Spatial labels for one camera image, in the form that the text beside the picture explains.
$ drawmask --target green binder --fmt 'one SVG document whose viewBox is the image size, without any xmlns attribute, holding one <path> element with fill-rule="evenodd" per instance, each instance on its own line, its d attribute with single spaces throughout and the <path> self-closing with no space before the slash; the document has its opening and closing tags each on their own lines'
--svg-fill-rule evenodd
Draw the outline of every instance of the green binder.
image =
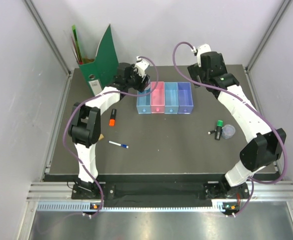
<svg viewBox="0 0 293 240">
<path fill-rule="evenodd" d="M 111 26 L 109 25 L 97 47 L 95 60 L 79 65 L 94 96 L 111 83 L 113 77 L 117 74 L 118 65 L 118 57 L 113 43 Z"/>
</svg>

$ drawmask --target plastic bin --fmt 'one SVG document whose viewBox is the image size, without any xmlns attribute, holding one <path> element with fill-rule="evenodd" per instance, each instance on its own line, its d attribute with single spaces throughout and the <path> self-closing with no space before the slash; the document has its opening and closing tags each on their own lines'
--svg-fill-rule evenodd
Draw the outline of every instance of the plastic bin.
<svg viewBox="0 0 293 240">
<path fill-rule="evenodd" d="M 190 82 L 178 82 L 178 114 L 190 114 L 193 110 L 193 100 Z"/>
<path fill-rule="evenodd" d="M 156 85 L 155 81 L 151 82 L 151 89 Z M 165 83 L 159 81 L 156 89 L 151 93 L 151 113 L 163 114 L 165 112 Z"/>
<path fill-rule="evenodd" d="M 137 92 L 138 95 L 147 94 L 151 91 L 149 88 L 144 92 Z M 151 94 L 147 96 L 139 96 L 136 99 L 136 109 L 139 114 L 150 114 L 151 113 Z"/>
<path fill-rule="evenodd" d="M 177 114 L 179 110 L 178 83 L 165 82 L 165 114 Z"/>
<path fill-rule="evenodd" d="M 224 139 L 230 139 L 236 133 L 236 128 L 230 124 L 224 125 L 222 127 L 221 137 Z"/>
</svg>

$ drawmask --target pink plastic bin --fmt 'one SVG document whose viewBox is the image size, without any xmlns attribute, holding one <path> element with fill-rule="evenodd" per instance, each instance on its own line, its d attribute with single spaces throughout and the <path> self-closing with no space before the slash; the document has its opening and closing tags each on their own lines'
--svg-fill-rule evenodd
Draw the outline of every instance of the pink plastic bin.
<svg viewBox="0 0 293 240">
<path fill-rule="evenodd" d="M 155 81 L 151 82 L 151 89 L 156 85 Z M 151 93 L 151 113 L 163 114 L 165 112 L 165 82 L 159 81 L 156 89 Z"/>
</svg>

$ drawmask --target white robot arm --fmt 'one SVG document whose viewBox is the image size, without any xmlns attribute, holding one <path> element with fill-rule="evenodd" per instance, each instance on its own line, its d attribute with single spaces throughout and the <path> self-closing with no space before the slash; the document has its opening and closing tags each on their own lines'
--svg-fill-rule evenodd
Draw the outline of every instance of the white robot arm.
<svg viewBox="0 0 293 240">
<path fill-rule="evenodd" d="M 239 154 L 240 160 L 219 181 L 221 191 L 228 195 L 256 172 L 278 160 L 282 149 L 270 127 L 245 106 L 244 103 L 255 109 L 245 96 L 239 81 L 227 72 L 222 54 L 211 51 L 208 44 L 193 48 L 192 52 L 197 57 L 197 63 L 187 69 L 194 81 L 225 89 L 242 99 L 240 101 L 226 92 L 207 88 L 234 117 L 248 143 Z M 284 142 L 286 133 L 281 128 L 277 132 Z"/>
<path fill-rule="evenodd" d="M 139 57 L 137 57 L 136 64 L 120 63 L 117 69 L 118 73 L 114 76 L 110 86 L 103 89 L 99 94 L 100 97 L 85 103 L 71 122 L 68 133 L 72 137 L 77 155 L 94 178 L 97 178 L 99 174 L 96 167 L 96 144 L 101 133 L 100 117 L 109 107 L 120 101 L 123 97 L 120 91 L 127 92 L 129 88 L 134 88 L 143 92 L 150 87 L 150 77 L 145 72 L 149 65 L 146 60 Z M 104 95 L 104 93 L 111 91 L 113 93 Z M 81 119 L 86 118 L 87 123 L 82 122 Z M 80 163 L 79 165 L 79 179 L 82 182 L 89 183 L 85 185 L 87 188 L 91 188 L 92 178 Z"/>
</svg>

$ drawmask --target marker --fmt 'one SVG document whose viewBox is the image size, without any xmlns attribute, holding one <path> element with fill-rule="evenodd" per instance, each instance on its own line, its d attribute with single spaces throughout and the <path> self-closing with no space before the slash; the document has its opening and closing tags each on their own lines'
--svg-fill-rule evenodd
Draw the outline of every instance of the marker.
<svg viewBox="0 0 293 240">
<path fill-rule="evenodd" d="M 220 140 L 221 138 L 221 132 L 222 132 L 222 126 L 223 126 L 223 121 L 222 120 L 218 120 L 217 124 L 216 124 L 216 132 L 215 132 L 215 140 Z"/>
<path fill-rule="evenodd" d="M 125 149 L 128 149 L 128 148 L 129 148 L 128 145 L 120 144 L 120 143 L 117 143 L 117 142 L 114 142 L 114 141 L 108 141 L 108 143 L 109 143 L 109 144 L 117 145 L 117 146 L 122 147 L 122 148 L 125 148 Z"/>
<path fill-rule="evenodd" d="M 113 108 L 111 111 L 110 121 L 108 123 L 110 127 L 113 127 L 116 124 L 116 115 L 117 115 L 117 110 Z"/>
</svg>

